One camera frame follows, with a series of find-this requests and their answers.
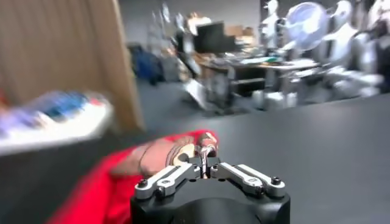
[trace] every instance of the desk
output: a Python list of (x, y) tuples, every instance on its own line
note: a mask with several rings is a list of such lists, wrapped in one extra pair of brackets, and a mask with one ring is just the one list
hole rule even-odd
[[(202, 84), (207, 86), (205, 98), (216, 105), (222, 105), (221, 108), (230, 110), (236, 105), (236, 103), (229, 103), (228, 97), (231, 97), (230, 95), (232, 94), (247, 97), (251, 96), (253, 91), (264, 88), (265, 70), (256, 66), (240, 64), (216, 65), (209, 62), (203, 62), (200, 65), (203, 71)], [(222, 82), (225, 83), (224, 94), (221, 94)], [(249, 101), (238, 98), (236, 97), (235, 101)], [(251, 103), (246, 102), (244, 105), (245, 110), (254, 110)]]
[(282, 86), (280, 89), (283, 95), (283, 108), (287, 108), (288, 107), (287, 94), (288, 94), (288, 87), (290, 83), (289, 73), (294, 72), (296, 70), (306, 70), (306, 69), (316, 68), (320, 66), (319, 63), (316, 63), (311, 59), (305, 59), (305, 58), (289, 61), (288, 63), (290, 65), (278, 65), (278, 66), (264, 65), (264, 64), (258, 65), (259, 68), (267, 69), (266, 81), (264, 86), (264, 94), (263, 94), (264, 110), (268, 109), (266, 93), (271, 92), (271, 88), (274, 86), (275, 77), (273, 76), (275, 75), (275, 73), (272, 71), (280, 72), (280, 77), (282, 78)]
[[(165, 125), (144, 135), (107, 137), (68, 150), (30, 153), (29, 159), (22, 155), (0, 158), (0, 180), (4, 180), (3, 170), (11, 170), (12, 164), (19, 173), (27, 174), (35, 164), (41, 167), (42, 176), (3, 221), (43, 223), (77, 178), (115, 149), (209, 128), (221, 140), (224, 161), (247, 164), (282, 178), (291, 196), (291, 224), (388, 223), (389, 101), (390, 95), (382, 95), (273, 113), (199, 119)], [(0, 187), (7, 183), (1, 181)], [(15, 194), (20, 186), (16, 181), (12, 184)]]

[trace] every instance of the bolt head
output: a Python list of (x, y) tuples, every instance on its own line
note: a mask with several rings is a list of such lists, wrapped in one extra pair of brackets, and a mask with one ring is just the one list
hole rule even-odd
[(146, 187), (147, 186), (147, 180), (146, 179), (142, 179), (139, 183), (138, 183), (138, 187)]
[(159, 187), (157, 190), (156, 190), (156, 197), (157, 198), (162, 198), (164, 197), (164, 194), (165, 194), (165, 189), (163, 187)]
[(273, 185), (279, 185), (282, 182), (282, 180), (279, 177), (272, 177), (271, 178), (271, 184)]

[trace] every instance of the humanoid robot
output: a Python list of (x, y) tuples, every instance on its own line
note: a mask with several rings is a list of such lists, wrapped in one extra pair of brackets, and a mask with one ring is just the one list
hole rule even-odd
[(270, 0), (265, 6), (268, 10), (268, 17), (263, 21), (262, 36), (264, 37), (266, 48), (275, 49), (277, 47), (278, 36), (276, 25), (279, 19), (277, 15), (278, 1)]
[(330, 17), (333, 32), (313, 50), (313, 58), (331, 68), (325, 78), (333, 87), (333, 99), (376, 95), (383, 81), (377, 74), (375, 40), (351, 26), (352, 12), (349, 1), (339, 1)]

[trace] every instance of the black table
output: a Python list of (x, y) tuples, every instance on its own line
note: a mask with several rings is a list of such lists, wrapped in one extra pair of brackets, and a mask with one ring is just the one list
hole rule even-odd
[[(182, 122), (147, 135), (103, 139), (103, 143), (92, 143), (95, 148), (85, 151), (53, 150), (52, 157), (62, 163), (52, 165), (40, 184), (13, 207), (6, 223), (42, 222), (65, 198), (77, 177), (113, 148), (198, 128), (217, 132), (224, 161), (246, 164), (282, 178), (292, 198), (291, 223), (388, 223), (389, 101), (390, 95), (383, 95), (272, 113)], [(49, 183), (58, 190), (49, 187)], [(38, 203), (43, 208), (33, 206)]]

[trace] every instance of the red sleeve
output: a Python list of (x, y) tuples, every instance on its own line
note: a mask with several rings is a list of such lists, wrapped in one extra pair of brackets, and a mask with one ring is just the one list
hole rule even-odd
[[(116, 192), (116, 180), (110, 169), (133, 149), (110, 155), (102, 160), (82, 181), (77, 184), (65, 204), (48, 220), (50, 224), (100, 224), (107, 223), (106, 215)], [(128, 177), (133, 189), (139, 176)]]
[[(198, 137), (206, 130), (165, 137), (175, 141), (182, 136)], [(112, 177), (110, 169), (132, 150), (112, 154), (98, 164), (70, 195), (68, 201), (49, 219), (49, 224), (130, 223), (130, 198), (141, 176)]]

